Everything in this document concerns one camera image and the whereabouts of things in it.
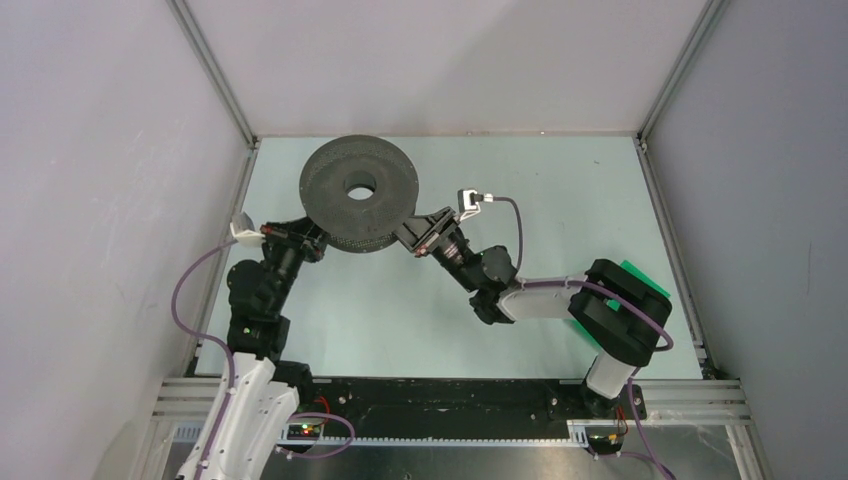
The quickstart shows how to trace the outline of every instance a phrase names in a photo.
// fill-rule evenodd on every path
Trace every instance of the enclosure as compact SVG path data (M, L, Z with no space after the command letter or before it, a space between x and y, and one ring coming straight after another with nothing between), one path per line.
M515 198L522 274L627 260L669 293L676 347L637 381L647 439L678 478L842 474L842 2L3 10L4 477L173 478L224 368L171 323L174 284L233 213L302 216L307 158L353 133L410 157L420 211L467 187ZM518 248L507 207L463 228L476 247ZM224 273L257 255L236 246L202 267L184 318L225 335ZM484 325L449 281L400 247L328 252L286 304L283 356L316 377L568 382L591 366L573 324ZM322 462L274 455L263 478L660 478L574 438L365 437Z

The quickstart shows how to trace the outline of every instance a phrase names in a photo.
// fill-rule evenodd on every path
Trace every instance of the gray wall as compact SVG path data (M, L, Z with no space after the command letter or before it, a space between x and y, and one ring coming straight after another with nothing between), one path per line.
M191 0L263 135L635 132L706 0Z
M163 0L0 18L0 478L126 478L245 149Z
M848 3L732 2L649 145L777 478L844 478Z

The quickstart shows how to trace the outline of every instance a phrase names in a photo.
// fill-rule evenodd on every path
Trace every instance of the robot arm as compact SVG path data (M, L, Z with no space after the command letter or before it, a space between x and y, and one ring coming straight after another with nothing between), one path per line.
M313 396L309 366L280 361L290 324L280 312L303 263L323 258L327 234L308 218L268 223L256 232L245 214L230 228L240 243L261 246L264 258L243 260L227 274L234 372L221 379L213 415L178 479L258 479L287 420ZM227 375L235 375L232 387ZM222 405L219 422L214 412Z
M671 303L609 260L596 260L586 272L566 277L518 277L505 247L475 253L459 227L462 220L480 213L481 203L495 197L473 189L460 190L458 197L459 214L446 207L432 215L413 216L395 235L414 255L432 254L460 285L475 292L469 303L486 324L575 318L602 348L584 380L584 400L597 414L606 413L636 368L648 364L659 334L632 312L611 305L604 294L581 284L603 286L660 327L671 314Z

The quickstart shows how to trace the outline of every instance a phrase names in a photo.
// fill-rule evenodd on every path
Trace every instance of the wire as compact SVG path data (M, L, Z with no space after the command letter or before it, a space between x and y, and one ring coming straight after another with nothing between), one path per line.
M291 422L292 420L297 420L299 418L315 418L315 417L326 418L328 420L335 420L335 421L343 424L345 427L347 427L348 432L350 432L350 436L348 437L347 440L345 440L345 443L343 443L341 447L339 447L339 448L337 448L337 449L335 449L331 452L321 453L321 454L318 454L318 455L307 455L305 453L295 453L295 452L292 452L290 450L286 450L284 448L282 448L281 450L286 452L288 455L291 455L292 457L308 458L310 460L319 460L319 459L322 459L322 458L329 458L329 457L332 457L334 455L338 455L338 454L342 453L343 451L347 450L348 447L350 447L350 445L353 443L354 440L356 440L356 431L353 428L353 424L350 423L346 418L340 417L338 415L333 415L332 413L321 413L321 412L295 413L294 415L289 417L289 422Z
M666 479L675 480L676 477L673 473L671 473L671 470L669 470L668 467L660 463L659 458L657 458L656 452L654 452L654 449L651 447L651 444L648 443L648 439L645 437L645 431L642 430L642 421L639 420L639 411L636 408L636 402L633 399L633 377L635 377L636 374L639 373L639 370L639 368L634 370L633 373L630 375L630 378L627 379L627 396L630 400L630 410L633 412L633 421L636 422L636 431L639 432L639 437L642 438L642 443L645 445L645 450L648 451L648 455L650 456L651 461L654 462L654 465L656 465L657 468L660 469Z
M218 436L218 429L221 427L221 422L223 422L224 420L224 414L226 413L227 407L230 404L230 391L232 390L233 385L235 384L234 377L236 367L233 354L232 352L230 352L230 349L227 348L227 344L224 343L223 340L214 335L209 335L207 333L194 330L184 324L182 320L180 320L180 316L177 313L177 298L179 297L180 290L183 288L183 284L188 279L189 275L191 275L191 273L194 272L197 267L200 266L200 264L202 264L204 261L206 261L206 259L215 255L216 253L219 253L222 250L225 250L235 244L236 240L230 240L201 255L200 258L198 258L197 261L194 262L190 267L188 267L185 273L183 273L182 277L180 277L180 280L177 282L176 287L174 287L173 295L171 295L171 317L174 319L174 323L177 324L177 327L179 327L180 330L188 333L189 335L203 340L209 340L210 342L215 343L216 345L221 347L222 350L224 350L224 355L226 355L227 357L227 371L224 372L224 375L227 376L227 392L224 395L224 399L221 401L221 407L218 409L218 414L215 416L215 422L212 424L212 429L209 430L209 436L206 438L206 445L203 446L203 450L200 454L200 462L198 462L197 468L195 468L194 470L194 480L199 480L201 474L203 473L203 468L200 467L200 463L209 460L209 452L215 442L215 437Z
M628 311L630 311L630 313L639 317L639 319L641 319L646 324L648 324L649 327L651 327L655 332L657 332L662 338L665 339L666 344L661 346L661 347L654 348L655 352L666 352L668 350L671 350L672 347L674 347L674 340L671 339L671 335L669 335L668 332L666 332L657 322L655 322L645 312L636 308L635 305L628 302L627 300L622 298L617 293L613 292L612 290L610 290L608 288L602 287L602 286L598 285L597 283L585 282L585 281L582 281L582 280L567 280L564 283L548 280L548 281L541 281L541 282L535 282L535 283L528 282L528 283L525 283L523 286L524 286L524 288L534 288L534 287L550 287L550 286L558 286L558 285L568 285L568 286L574 286L574 287L588 288L589 290L594 290L594 291L596 291L596 292L598 292L602 295L605 295L605 296L617 301L618 303L621 304L622 307L626 308ZM659 468L660 472L663 474L663 476L667 480L676 480L676 477L674 476L673 473L671 473L671 470L669 470L668 467L666 467L665 465L660 463L659 459L657 458L657 454L654 452L654 449L651 447L651 444L648 442L647 437L645 437L645 432L642 429L642 421L639 420L639 412L638 412L638 409L636 408L636 402L634 401L634 398L633 398L633 377L635 377L636 374L639 373L639 370L640 370L639 368L634 370L633 373L630 374L630 377L627 379L627 396L629 397L629 401L630 401L630 409L633 412L633 420L636 423L636 430L639 432L639 437L642 439L642 443L645 445L645 450L648 451L648 455L644 455L644 454L641 454L641 453L634 453L634 452L624 452L624 453L621 453L620 456L630 457L630 458L641 458L643 460L649 459L651 462L654 463L654 465L657 466L657 468ZM589 453L596 455L594 453L594 450L591 450L591 447L590 447L589 450L590 450Z
M615 413L616 413L616 416L618 416L621 419L621 422L619 422L619 431L620 431L621 424L624 424L624 433L618 434L619 437L623 437L623 436L627 435L628 433L630 433L630 425L627 424L627 417L624 416L624 409L621 408L621 405L618 406L618 409L615 411Z
M591 445L586 447L586 451L589 452L589 454L591 454L593 457L598 457L598 458L601 458L601 457L603 457L603 458L610 458L610 457L636 458L636 459L639 459L639 460L644 460L646 462L653 463L653 459L651 457L645 455L644 453L638 453L638 452L597 453L595 451L595 449L592 448ZM668 467L666 467L665 465L662 465L662 464L660 464L660 467L662 467L662 468L660 468L660 471L663 473L663 476L665 478L670 479L670 480L677 480L677 477L674 476L674 473L672 473L672 471Z
M524 261L524 226L521 223L521 211L518 210L518 203L512 197L492 197L492 201L507 202L515 210L515 220L518 223L518 260L515 261L515 270L521 270L521 263Z
M655 352L667 352L674 347L674 340L671 339L671 335L668 334L657 322L655 322L651 317L648 316L642 310L636 308L636 305L628 302L621 295L613 292L612 290L602 287L597 283L585 282L583 280L566 280L565 282L555 281L555 280L546 280L540 282L526 282L522 285L523 288L540 288L540 287L557 287L557 286L572 286L572 287L581 287L588 288L589 290L594 290L602 295L605 295L612 300L620 303L622 307L626 308L630 313L639 317L640 320L647 323L651 329L653 329L659 336L661 336L666 344L660 347L654 348Z
M327 411L326 413L330 413L330 403L329 403L329 402L327 402L327 399L326 399L326 398L324 398L324 396L323 396L323 395L321 395L320 397L318 397L317 399L315 399L315 402L313 402L313 403L320 403L320 404L324 405L324 410L326 410L326 411ZM325 418L325 419L324 419L324 421L323 421L323 422L321 422L321 425L326 425L326 424L327 424L327 422L329 422L329 421L330 421L330 419L329 419L329 418Z

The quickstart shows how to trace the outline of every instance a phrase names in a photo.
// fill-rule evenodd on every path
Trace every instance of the work surface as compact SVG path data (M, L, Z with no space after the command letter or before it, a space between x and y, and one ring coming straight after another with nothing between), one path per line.
M257 224L302 217L300 171L329 138L266 138L244 201ZM581 272L596 258L629 260L672 292L666 329L676 340L654 355L639 377L701 378L689 328L629 137L388 138L418 171L417 214L456 208L456 192L473 187L513 197L524 220L520 275ZM485 204L462 224L474 250L518 239L508 204ZM235 246L227 270L260 260L259 249ZM208 332L225 337L228 290L221 279ZM308 363L317 376L582 378L596 347L573 320L485 325L468 293L432 258L414 258L400 244L371 254L330 249L305 264L283 314L291 319L283 359ZM198 374L220 374L223 353L204 346Z

